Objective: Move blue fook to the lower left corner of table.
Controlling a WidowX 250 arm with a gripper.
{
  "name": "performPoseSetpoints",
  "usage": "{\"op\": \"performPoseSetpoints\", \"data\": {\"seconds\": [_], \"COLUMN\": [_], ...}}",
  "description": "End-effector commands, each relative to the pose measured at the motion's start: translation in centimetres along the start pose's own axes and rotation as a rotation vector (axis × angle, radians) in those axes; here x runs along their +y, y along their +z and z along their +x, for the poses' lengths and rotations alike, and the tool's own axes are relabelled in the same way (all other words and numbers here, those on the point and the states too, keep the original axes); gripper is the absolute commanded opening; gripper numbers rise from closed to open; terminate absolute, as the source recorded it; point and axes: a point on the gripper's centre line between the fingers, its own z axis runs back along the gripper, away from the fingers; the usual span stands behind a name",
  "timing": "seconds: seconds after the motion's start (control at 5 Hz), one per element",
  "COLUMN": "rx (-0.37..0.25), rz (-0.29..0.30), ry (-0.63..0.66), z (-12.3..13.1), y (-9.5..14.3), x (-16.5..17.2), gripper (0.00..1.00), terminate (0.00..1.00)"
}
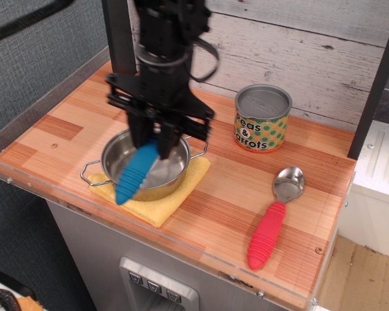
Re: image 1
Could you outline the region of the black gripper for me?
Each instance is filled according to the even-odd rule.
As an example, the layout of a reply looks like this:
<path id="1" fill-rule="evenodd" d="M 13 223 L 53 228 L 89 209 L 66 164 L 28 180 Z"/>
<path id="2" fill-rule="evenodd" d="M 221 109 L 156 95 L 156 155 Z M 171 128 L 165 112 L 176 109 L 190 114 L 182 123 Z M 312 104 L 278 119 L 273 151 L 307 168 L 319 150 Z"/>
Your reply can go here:
<path id="1" fill-rule="evenodd" d="M 141 61 L 138 75 L 108 75 L 109 103 L 127 112 L 135 148 L 148 143 L 155 122 L 161 160 L 170 156 L 182 134 L 207 140 L 214 111 L 189 89 L 191 64 L 190 54 L 173 62 L 157 58 L 154 63 Z"/>

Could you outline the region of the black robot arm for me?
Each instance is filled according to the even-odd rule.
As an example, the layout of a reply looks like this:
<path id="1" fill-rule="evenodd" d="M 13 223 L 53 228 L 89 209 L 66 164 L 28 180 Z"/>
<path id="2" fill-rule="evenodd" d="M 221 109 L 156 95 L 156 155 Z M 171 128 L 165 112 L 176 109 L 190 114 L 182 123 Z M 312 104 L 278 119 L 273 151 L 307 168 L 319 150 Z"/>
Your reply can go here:
<path id="1" fill-rule="evenodd" d="M 136 1 L 140 37 L 136 50 L 138 75 L 113 73 L 108 102 L 126 111 L 135 148 L 156 134 L 160 158 L 169 157 L 183 134 L 206 141 L 215 112 L 189 89 L 189 81 L 205 82 L 191 73 L 193 47 L 217 50 L 200 35 L 209 30 L 211 11 L 204 1 Z"/>

